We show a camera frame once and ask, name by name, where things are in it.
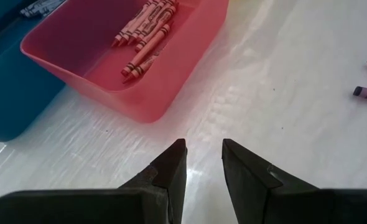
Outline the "large teal plastic bin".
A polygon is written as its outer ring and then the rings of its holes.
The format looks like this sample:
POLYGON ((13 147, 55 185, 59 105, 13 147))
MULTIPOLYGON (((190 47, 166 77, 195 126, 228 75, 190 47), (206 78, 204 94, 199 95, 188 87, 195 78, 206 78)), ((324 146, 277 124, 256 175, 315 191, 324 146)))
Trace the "large teal plastic bin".
POLYGON ((26 57, 21 40, 45 16, 24 17, 20 10, 37 0, 0 0, 0 142, 21 135, 65 86, 26 57))

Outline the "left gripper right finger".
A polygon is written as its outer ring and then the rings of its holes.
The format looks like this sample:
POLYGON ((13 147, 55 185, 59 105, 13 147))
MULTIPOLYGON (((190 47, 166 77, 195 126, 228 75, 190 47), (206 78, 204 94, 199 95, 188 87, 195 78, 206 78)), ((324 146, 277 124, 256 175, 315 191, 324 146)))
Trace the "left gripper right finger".
POLYGON ((232 139, 222 161, 239 224, 367 224, 367 189, 320 189, 232 139))

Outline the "small pink plastic bin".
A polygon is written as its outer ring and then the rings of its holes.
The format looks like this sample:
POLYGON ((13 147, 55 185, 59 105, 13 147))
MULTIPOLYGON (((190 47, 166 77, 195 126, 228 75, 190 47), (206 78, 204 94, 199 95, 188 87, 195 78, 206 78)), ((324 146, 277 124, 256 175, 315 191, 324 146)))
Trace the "small pink plastic bin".
POLYGON ((223 25, 229 0, 178 0, 160 56, 138 80, 123 83, 131 46, 115 35, 146 0, 66 0, 21 42, 23 54, 76 89, 140 123, 158 120, 223 25))

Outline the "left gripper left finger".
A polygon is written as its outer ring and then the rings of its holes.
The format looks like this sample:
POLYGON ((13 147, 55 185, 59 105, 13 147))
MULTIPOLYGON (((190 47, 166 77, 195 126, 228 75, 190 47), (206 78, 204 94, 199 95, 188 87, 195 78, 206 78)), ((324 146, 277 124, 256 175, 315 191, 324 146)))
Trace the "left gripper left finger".
POLYGON ((0 197, 0 224, 181 224, 187 147, 176 140, 116 189, 23 190, 0 197))

